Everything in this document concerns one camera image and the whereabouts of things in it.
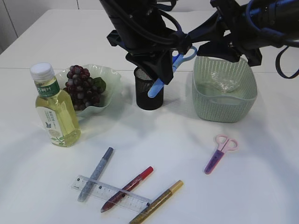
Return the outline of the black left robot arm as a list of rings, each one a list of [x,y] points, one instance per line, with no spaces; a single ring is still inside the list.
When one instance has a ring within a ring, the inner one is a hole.
[[[126,60],[151,79],[159,78],[169,84],[173,79],[173,51],[185,55],[192,46],[190,36],[180,24],[155,0],[102,0],[100,3],[114,26],[107,36],[109,43],[126,50]]]

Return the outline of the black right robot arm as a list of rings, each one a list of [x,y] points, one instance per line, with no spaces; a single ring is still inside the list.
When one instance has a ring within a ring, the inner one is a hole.
[[[199,56],[238,62],[246,56],[250,67],[262,63],[260,48],[299,46],[299,2],[297,0],[212,0],[216,12],[189,32],[193,43],[205,42]]]

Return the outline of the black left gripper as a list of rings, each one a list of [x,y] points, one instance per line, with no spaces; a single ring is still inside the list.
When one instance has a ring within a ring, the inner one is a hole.
[[[107,36],[111,46],[119,46],[126,60],[142,69],[152,80],[158,78],[166,85],[173,79],[172,51],[186,54],[191,44],[181,30],[173,29],[115,29]]]

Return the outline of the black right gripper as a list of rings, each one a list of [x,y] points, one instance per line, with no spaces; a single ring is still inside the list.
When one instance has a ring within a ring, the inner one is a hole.
[[[240,6],[235,0],[212,0],[210,4],[217,11],[186,35],[189,43],[207,42],[199,46],[197,55],[215,57],[232,63],[238,62],[244,55],[250,67],[261,65],[260,49],[245,46],[249,38],[255,35],[245,21],[245,6]]]

